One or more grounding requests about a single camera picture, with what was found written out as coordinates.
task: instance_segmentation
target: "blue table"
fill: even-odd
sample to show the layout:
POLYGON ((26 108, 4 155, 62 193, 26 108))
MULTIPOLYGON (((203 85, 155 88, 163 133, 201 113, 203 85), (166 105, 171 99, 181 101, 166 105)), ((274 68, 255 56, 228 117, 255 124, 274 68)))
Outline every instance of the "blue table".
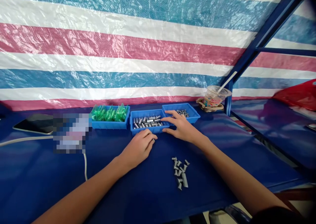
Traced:
POLYGON ((316 169, 316 132, 306 128, 315 121, 274 99, 233 101, 231 112, 296 164, 316 169))
MULTIPOLYGON (((131 106, 131 110, 158 108, 161 104, 131 106)), ((201 115, 195 127, 272 192, 306 183, 225 114, 204 113, 195 108, 201 115)), ((1 120, 1 141, 34 136, 11 129, 33 113, 11 113, 1 120)), ((131 138, 129 130, 93 130, 86 145, 88 177, 119 155, 131 138)), ((0 223, 30 223, 84 182, 83 155, 54 154, 53 144, 52 140, 36 140, 0 147, 0 223)), ((234 195, 199 149, 169 134, 158 134, 149 157, 112 187, 86 223, 161 223, 235 202, 234 195), (173 156, 191 163, 186 172, 189 188, 183 191, 177 189, 173 156)))

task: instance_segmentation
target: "straw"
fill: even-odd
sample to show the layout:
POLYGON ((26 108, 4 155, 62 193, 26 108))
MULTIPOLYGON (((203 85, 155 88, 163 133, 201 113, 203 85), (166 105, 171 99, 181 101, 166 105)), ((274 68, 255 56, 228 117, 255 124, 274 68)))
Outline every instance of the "straw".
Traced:
POLYGON ((237 73, 237 71, 233 72, 233 74, 229 77, 229 79, 227 79, 227 81, 223 84, 223 86, 221 86, 221 87, 218 89, 217 93, 219 93, 219 92, 226 86, 226 84, 229 83, 229 81, 236 75, 236 73, 237 73))

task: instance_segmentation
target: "red plastic bag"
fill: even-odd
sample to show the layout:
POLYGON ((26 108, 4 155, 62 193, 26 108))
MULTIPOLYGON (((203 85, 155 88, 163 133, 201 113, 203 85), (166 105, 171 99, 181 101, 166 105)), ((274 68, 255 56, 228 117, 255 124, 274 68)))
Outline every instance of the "red plastic bag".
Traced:
POLYGON ((316 111, 316 79, 278 91, 273 98, 289 106, 316 111))

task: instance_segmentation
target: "pile of metal pieces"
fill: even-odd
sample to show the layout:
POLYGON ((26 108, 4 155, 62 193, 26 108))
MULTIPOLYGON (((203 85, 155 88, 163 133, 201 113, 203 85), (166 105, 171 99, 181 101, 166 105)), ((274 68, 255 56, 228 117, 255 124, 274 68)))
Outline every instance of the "pile of metal pieces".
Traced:
POLYGON ((187 113, 187 110, 176 110, 178 114, 182 114, 185 117, 189 117, 189 114, 187 113))
POLYGON ((161 115, 144 118, 133 118, 134 129, 163 126, 160 119, 161 115))
POLYGON ((188 163, 187 160, 184 160, 186 164, 183 164, 183 167, 180 167, 180 165, 182 164, 181 161, 177 160, 177 157, 173 157, 171 158, 174 161, 174 175, 177 177, 177 182, 178 182, 178 189, 180 189, 182 191, 182 184, 185 188, 188 188, 188 181, 187 181, 187 176, 185 174, 185 171, 188 167, 188 165, 190 165, 190 163, 188 163))

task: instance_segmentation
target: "plastic tray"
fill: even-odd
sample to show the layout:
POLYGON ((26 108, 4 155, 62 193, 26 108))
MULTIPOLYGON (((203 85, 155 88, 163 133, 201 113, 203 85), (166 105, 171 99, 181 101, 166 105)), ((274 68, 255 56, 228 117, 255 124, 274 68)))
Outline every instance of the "plastic tray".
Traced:
POLYGON ((130 106, 127 106, 127 113, 124 122, 116 121, 92 121, 92 128, 94 129, 127 129, 127 122, 130 113, 130 106))
POLYGON ((135 136, 137 133, 139 133, 140 131, 145 130, 145 129, 149 129, 153 134, 158 134, 158 133, 162 133, 163 128, 169 128, 168 122, 161 122, 163 124, 163 126, 139 128, 139 129, 133 128, 133 119, 134 118, 144 118, 145 116, 148 117, 148 116, 158 116, 158 115, 161 115, 161 118, 165 117, 165 114, 162 111, 162 109, 147 110, 147 111, 131 111, 129 123, 131 125, 132 135, 135 136))
POLYGON ((162 110, 165 117, 170 116, 169 114, 166 114, 165 111, 187 110, 187 113, 189 114, 187 120, 191 124, 194 124, 201 117, 189 103, 162 105, 162 110))

